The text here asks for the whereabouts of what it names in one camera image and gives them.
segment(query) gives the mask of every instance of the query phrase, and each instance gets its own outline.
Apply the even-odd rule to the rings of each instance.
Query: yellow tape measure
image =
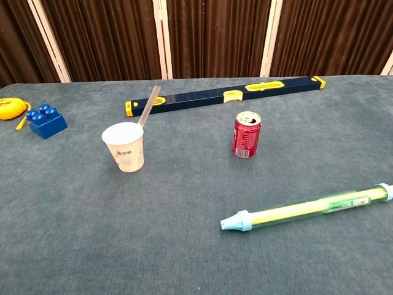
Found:
[[[25,110],[31,110],[31,105],[20,98],[0,98],[0,120],[10,120],[18,117]],[[18,124],[17,130],[21,130],[26,122],[26,116]]]

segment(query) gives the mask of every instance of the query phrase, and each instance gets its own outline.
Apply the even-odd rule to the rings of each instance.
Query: light blue nozzle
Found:
[[[237,214],[221,220],[221,229],[236,229],[246,232],[252,229],[251,215],[247,210],[239,211]]]

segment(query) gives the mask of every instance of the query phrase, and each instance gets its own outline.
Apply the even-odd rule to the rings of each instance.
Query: paper cup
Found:
[[[119,169],[134,172],[142,168],[143,128],[131,122],[118,123],[108,127],[102,135]]]

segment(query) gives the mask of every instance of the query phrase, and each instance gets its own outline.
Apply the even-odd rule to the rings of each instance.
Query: gray tablecloth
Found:
[[[393,77],[325,77],[324,90],[163,114],[145,164],[121,172],[101,133],[124,102],[259,79],[15,84],[68,129],[42,140],[0,122],[1,294],[393,294],[393,202],[250,232],[239,210],[392,184]],[[257,155],[232,154],[235,116],[263,116]]]

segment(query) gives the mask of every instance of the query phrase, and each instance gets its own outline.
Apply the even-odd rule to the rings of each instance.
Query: red soda can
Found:
[[[262,118],[256,112],[236,116],[232,152],[240,158],[251,158],[257,152]]]

